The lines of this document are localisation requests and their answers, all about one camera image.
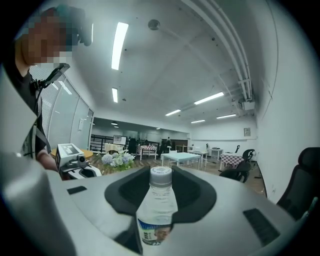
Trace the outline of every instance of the flower bouquet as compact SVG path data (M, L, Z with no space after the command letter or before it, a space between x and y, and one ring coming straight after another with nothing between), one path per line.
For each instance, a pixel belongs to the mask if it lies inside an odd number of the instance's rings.
M119 153L105 154L101 157L101 174L121 172L133 167L135 156L128 153L128 150L119 151Z

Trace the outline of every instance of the smoke detector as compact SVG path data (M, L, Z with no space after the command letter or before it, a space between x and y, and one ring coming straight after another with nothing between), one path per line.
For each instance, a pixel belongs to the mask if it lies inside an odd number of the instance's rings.
M152 19L148 22L148 27L151 30L158 30L160 28L160 22L156 19Z

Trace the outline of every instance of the bottle label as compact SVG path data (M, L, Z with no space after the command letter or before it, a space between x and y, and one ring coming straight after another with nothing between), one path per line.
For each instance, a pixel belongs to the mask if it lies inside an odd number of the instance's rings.
M148 224L138 219L140 226L140 237L149 246L159 246L171 231L171 225Z

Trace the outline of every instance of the hand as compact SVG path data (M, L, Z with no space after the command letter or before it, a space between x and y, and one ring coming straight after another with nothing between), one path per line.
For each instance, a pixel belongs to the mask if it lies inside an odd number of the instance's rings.
M37 155L36 160L46 169L58 172L56 161L45 149L42 149Z

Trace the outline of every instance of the water bottle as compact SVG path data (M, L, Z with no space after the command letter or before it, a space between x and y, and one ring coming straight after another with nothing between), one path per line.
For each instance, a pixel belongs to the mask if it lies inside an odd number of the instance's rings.
M172 214L178 211L171 168L151 168L149 184L150 188L136 212L143 255L159 249L171 231Z

